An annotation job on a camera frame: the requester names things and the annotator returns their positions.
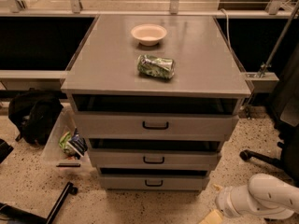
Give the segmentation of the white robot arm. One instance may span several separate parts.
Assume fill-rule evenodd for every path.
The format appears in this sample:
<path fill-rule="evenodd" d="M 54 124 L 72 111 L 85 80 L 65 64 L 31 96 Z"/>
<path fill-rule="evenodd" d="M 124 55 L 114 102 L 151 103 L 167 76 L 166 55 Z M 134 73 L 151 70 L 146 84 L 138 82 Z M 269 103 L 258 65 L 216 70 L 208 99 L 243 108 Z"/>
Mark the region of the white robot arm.
<path fill-rule="evenodd" d="M 257 174 L 246 185 L 222 188 L 215 204 L 217 208 L 198 224 L 221 224 L 225 217 L 242 215 L 287 219 L 299 213 L 299 188 L 272 175 Z"/>

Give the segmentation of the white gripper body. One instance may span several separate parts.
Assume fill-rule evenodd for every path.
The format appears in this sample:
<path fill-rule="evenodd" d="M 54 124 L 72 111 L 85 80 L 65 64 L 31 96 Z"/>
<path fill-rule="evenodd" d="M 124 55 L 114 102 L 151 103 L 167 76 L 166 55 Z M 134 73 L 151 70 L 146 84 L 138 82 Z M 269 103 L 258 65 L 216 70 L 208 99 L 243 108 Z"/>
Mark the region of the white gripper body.
<path fill-rule="evenodd" d="M 228 218 L 240 217 L 240 214 L 233 206 L 231 194 L 232 187 L 223 188 L 215 199 L 215 204 L 219 211 Z"/>

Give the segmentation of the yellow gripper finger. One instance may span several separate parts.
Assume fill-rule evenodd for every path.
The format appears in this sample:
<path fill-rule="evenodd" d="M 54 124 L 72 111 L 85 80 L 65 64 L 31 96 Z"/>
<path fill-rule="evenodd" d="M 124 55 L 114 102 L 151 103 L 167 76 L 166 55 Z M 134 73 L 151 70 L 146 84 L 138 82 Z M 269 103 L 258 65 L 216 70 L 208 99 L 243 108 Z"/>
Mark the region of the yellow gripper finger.
<path fill-rule="evenodd" d="M 209 214 L 207 214 L 199 224 L 221 224 L 223 222 L 223 214 L 217 210 L 212 210 Z"/>

